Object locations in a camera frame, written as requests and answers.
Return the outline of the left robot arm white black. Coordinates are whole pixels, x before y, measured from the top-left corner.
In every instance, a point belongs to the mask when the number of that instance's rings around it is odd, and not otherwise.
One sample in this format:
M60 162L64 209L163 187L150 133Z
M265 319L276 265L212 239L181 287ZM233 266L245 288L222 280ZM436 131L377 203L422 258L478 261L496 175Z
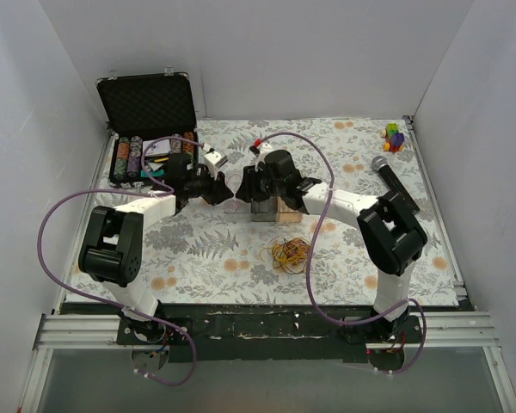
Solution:
M203 163L195 163L189 155L174 154L164 175L173 194L160 191L121 206L97 206L90 214L78 266L122 305L120 316L141 341L155 344L166 333L165 322L155 316L159 300L139 274L144 232L174 217L193 198L213 206L232 198L220 171L226 163L227 156L219 151L208 151Z

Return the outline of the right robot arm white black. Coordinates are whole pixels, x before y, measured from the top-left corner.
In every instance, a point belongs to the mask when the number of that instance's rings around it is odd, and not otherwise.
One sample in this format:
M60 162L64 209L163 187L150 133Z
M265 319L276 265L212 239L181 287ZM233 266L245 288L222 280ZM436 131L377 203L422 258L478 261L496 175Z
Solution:
M340 321L346 327L368 324L373 335L391 342L401 335L409 314L409 286L427 235L402 196L355 194L332 184L304 177L291 154L267 144L250 147L255 156L243 170L236 198L251 203L281 198L294 211L334 219L361 234L366 251L378 270L378 284L371 316L359 321Z

